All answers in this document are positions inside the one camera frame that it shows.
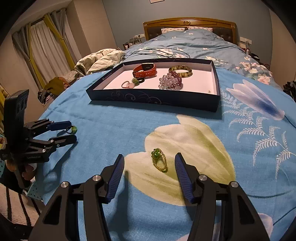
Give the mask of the left hand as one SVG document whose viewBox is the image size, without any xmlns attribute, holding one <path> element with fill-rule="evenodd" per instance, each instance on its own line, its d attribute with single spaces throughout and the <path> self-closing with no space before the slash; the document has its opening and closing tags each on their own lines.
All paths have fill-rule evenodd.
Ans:
<svg viewBox="0 0 296 241">
<path fill-rule="evenodd" d="M 11 172 L 15 172 L 17 170 L 17 165 L 14 161 L 5 160 L 5 163 L 6 163 L 7 168 Z M 25 166 L 25 171 L 22 173 L 22 177 L 28 181 L 32 180 L 35 176 L 36 168 L 37 168 L 37 163 L 27 164 Z"/>
</svg>

